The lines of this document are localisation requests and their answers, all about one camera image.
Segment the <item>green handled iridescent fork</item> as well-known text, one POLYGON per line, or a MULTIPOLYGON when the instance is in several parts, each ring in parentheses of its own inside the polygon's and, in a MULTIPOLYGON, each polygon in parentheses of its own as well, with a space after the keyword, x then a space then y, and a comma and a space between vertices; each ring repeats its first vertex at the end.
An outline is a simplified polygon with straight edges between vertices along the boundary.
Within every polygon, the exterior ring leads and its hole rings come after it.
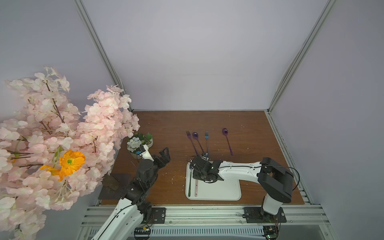
POLYGON ((190 177, 189 177, 189 188, 188 188, 188 197, 191 197, 191 185, 192 185, 192 175, 193 169, 190 167, 190 177))

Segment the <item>white plastic tray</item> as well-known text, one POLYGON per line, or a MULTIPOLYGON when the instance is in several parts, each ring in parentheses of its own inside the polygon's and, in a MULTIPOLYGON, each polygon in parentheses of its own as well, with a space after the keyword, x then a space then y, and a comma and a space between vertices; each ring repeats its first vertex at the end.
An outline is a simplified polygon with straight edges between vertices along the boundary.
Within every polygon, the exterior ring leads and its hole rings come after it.
POLYGON ((241 186, 238 180, 217 181, 213 184, 199 181, 198 197, 195 193, 195 179, 192 178, 191 197, 188 197, 190 163, 186 167, 185 195, 189 200, 194 201, 238 201, 242 197, 241 186))

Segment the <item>silver spoon pink handle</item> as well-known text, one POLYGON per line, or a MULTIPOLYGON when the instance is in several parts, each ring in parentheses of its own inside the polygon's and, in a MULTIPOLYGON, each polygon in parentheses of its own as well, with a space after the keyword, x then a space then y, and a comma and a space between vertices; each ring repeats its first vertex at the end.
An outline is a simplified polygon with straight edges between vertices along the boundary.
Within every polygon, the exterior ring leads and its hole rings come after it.
POLYGON ((199 184, 199 181, 195 180, 195 193, 194 193, 194 196, 196 198, 198 197, 198 184, 199 184))

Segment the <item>blue fork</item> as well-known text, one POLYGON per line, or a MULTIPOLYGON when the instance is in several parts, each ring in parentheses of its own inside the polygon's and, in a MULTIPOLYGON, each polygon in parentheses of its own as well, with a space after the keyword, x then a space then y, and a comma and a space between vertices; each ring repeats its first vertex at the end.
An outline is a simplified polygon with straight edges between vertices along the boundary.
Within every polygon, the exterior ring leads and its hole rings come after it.
POLYGON ((206 147, 207 147, 206 156, 208 157, 209 156, 209 132, 208 131, 205 132, 205 139, 206 139, 206 147))

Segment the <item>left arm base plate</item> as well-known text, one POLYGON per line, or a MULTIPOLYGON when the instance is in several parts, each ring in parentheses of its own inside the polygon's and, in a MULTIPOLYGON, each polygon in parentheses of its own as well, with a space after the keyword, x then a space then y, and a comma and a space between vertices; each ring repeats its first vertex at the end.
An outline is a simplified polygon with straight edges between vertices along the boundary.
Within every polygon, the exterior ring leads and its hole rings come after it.
POLYGON ((142 224, 164 224, 166 217, 166 208, 149 208, 144 211, 142 224))

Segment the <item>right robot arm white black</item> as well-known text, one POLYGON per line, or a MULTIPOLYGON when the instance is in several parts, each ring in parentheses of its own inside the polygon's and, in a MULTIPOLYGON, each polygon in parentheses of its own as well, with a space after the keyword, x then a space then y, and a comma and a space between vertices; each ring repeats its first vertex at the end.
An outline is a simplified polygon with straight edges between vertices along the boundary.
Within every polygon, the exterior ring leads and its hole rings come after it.
POLYGON ((263 214, 276 216, 283 204, 292 201, 294 175, 271 158, 233 163, 196 156, 188 163, 186 196, 199 201, 238 201, 242 197, 240 181, 257 183, 266 191, 263 214))

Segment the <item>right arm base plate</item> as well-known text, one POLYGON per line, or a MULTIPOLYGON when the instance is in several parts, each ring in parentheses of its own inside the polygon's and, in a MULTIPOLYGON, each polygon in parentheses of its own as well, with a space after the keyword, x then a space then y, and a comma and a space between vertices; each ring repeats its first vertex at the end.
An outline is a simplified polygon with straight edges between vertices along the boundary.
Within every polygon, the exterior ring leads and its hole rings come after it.
POLYGON ((245 207, 243 218, 245 218, 249 224, 279 224, 287 222, 286 215, 282 207, 279 208, 276 215, 264 212, 262 207, 245 207))

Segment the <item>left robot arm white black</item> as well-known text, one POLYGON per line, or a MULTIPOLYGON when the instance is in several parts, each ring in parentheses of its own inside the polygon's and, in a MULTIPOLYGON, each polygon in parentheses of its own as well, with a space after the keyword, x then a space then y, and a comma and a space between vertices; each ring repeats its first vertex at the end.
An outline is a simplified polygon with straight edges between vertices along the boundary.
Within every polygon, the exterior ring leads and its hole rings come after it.
POLYGON ((94 240, 126 240, 143 221, 148 222, 152 217, 152 204, 146 198, 158 179, 159 170, 171 161, 171 157, 168 148, 159 152, 159 156, 151 155, 146 145, 137 148, 136 152, 142 157, 136 175, 123 190, 117 206, 94 240))

